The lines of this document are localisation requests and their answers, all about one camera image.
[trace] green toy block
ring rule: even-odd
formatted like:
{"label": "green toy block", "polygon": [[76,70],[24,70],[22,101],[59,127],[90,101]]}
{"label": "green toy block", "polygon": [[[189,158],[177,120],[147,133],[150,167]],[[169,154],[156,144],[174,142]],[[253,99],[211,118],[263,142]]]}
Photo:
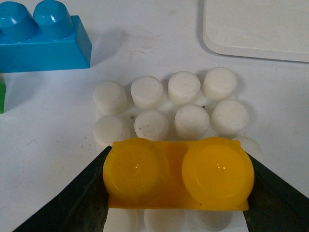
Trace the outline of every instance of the green toy block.
{"label": "green toy block", "polygon": [[5,91],[6,85],[0,80],[0,114],[4,112]]}

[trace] white plastic cylinder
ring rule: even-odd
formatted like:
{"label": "white plastic cylinder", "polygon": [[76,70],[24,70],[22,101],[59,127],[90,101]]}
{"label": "white plastic cylinder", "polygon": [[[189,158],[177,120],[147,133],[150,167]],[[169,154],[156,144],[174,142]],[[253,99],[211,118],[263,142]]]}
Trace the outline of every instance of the white plastic cylinder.
{"label": "white plastic cylinder", "polygon": [[169,120],[161,111],[146,110],[136,117],[134,130],[139,138],[163,141],[169,135]]}
{"label": "white plastic cylinder", "polygon": [[103,232],[136,232],[138,224],[136,210],[109,208]]}
{"label": "white plastic cylinder", "polygon": [[191,72],[177,72],[169,79],[169,99],[176,105],[193,103],[200,91],[201,83]]}
{"label": "white plastic cylinder", "polygon": [[237,100],[225,99],[217,104],[211,114],[211,125],[221,135],[233,135],[249,121],[246,107]]}
{"label": "white plastic cylinder", "polygon": [[204,134],[210,124],[207,111],[199,105],[188,104],[181,107],[175,116],[177,135],[184,140],[196,140]]}
{"label": "white plastic cylinder", "polygon": [[122,113],[127,106],[124,87],[116,81],[106,81],[93,91],[96,107],[105,115]]}
{"label": "white plastic cylinder", "polygon": [[184,225],[184,211],[180,209],[145,209],[147,232],[180,232]]}
{"label": "white plastic cylinder", "polygon": [[232,140],[240,141],[242,149],[244,149],[248,154],[254,157],[258,161],[263,160],[263,151],[260,145],[253,139],[244,136],[237,136]]}
{"label": "white plastic cylinder", "polygon": [[142,76],[133,82],[131,95],[136,107],[142,110],[156,109],[163,101],[163,86],[153,76]]}
{"label": "white plastic cylinder", "polygon": [[130,138],[130,130],[123,118],[116,115],[106,115],[100,118],[94,126],[94,138],[103,148],[115,141]]}
{"label": "white plastic cylinder", "polygon": [[191,210],[193,221],[206,231],[218,232],[230,224],[233,213],[231,211]]}
{"label": "white plastic cylinder", "polygon": [[224,67],[210,69],[204,79],[202,92],[211,101],[219,102],[228,98],[237,86],[235,74]]}

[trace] white tray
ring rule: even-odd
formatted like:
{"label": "white tray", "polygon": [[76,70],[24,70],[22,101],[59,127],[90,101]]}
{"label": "white tray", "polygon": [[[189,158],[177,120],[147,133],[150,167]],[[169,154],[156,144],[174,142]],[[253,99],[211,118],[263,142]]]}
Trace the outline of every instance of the white tray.
{"label": "white tray", "polygon": [[219,54],[309,62],[309,1],[205,0],[204,41]]}

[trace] blue toy block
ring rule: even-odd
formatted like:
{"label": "blue toy block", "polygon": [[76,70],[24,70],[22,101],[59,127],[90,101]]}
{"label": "blue toy block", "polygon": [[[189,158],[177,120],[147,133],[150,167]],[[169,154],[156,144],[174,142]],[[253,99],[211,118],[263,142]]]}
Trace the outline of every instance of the blue toy block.
{"label": "blue toy block", "polygon": [[[70,16],[62,3],[54,0],[40,2],[34,11],[34,20],[30,14],[24,13],[25,16],[20,17],[16,16],[20,12],[17,14],[12,10],[10,16],[23,22],[22,29],[16,26],[18,23],[10,25],[9,20],[3,20],[3,12],[7,12],[1,12],[4,3],[0,4],[0,73],[90,67],[90,39],[79,16]],[[22,8],[19,3],[10,3],[18,4],[19,11]],[[23,31],[33,31],[36,25],[35,35],[25,40],[27,37]]]}

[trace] yellow toy block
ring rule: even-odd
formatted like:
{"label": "yellow toy block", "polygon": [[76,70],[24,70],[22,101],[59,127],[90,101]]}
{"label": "yellow toy block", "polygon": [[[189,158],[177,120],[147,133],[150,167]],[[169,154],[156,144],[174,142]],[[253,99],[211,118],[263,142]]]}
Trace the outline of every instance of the yellow toy block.
{"label": "yellow toy block", "polygon": [[239,141],[113,143],[103,167],[108,207],[248,210],[253,166]]}

